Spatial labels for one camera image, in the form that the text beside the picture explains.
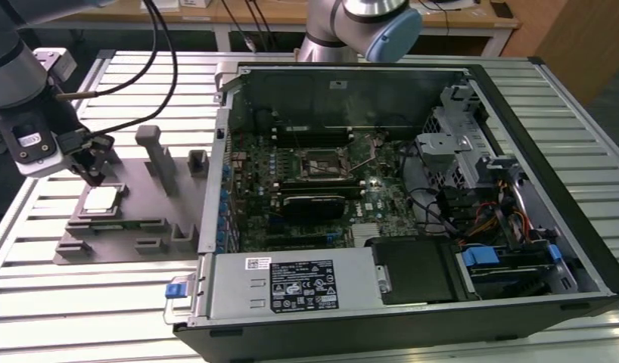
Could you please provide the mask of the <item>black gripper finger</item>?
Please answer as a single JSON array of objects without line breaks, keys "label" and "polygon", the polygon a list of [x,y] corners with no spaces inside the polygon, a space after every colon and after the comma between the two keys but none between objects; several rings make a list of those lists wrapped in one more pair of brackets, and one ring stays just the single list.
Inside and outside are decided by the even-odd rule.
[{"label": "black gripper finger", "polygon": [[97,157],[90,153],[91,143],[86,139],[87,129],[78,129],[55,137],[56,146],[66,159],[66,170],[76,175],[88,186],[101,184],[99,172],[93,169]]},{"label": "black gripper finger", "polygon": [[110,165],[118,162],[118,155],[114,151],[114,138],[109,135],[93,137],[88,153],[93,163],[87,168],[88,185],[99,185],[110,170]]}]

